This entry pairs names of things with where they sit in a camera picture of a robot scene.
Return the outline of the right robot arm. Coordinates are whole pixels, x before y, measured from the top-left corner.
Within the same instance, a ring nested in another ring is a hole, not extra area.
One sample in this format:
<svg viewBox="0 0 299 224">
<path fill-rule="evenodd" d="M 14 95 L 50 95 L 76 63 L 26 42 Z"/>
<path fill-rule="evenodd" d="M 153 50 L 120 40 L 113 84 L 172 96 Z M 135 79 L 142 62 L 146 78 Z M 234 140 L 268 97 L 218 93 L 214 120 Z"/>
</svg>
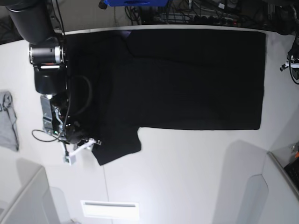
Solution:
<svg viewBox="0 0 299 224">
<path fill-rule="evenodd" d="M 43 130 L 64 144 L 83 145 L 89 138 L 78 121 L 92 100 L 92 84 L 72 75 L 67 40 L 57 0 L 2 0 L 21 37 L 40 93 Z"/>
</svg>

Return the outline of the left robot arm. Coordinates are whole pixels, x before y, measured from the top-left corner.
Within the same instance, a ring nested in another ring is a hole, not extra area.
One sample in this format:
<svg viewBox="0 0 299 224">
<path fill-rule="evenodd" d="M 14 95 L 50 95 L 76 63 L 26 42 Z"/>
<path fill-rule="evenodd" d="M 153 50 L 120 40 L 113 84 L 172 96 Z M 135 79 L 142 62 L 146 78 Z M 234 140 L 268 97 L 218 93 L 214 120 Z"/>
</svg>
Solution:
<svg viewBox="0 0 299 224">
<path fill-rule="evenodd" d="M 286 56 L 285 64 L 281 65 L 280 70 L 289 70 L 291 80 L 299 85 L 299 1 L 286 0 L 287 8 L 292 22 L 292 32 L 294 41 Z"/>
</svg>

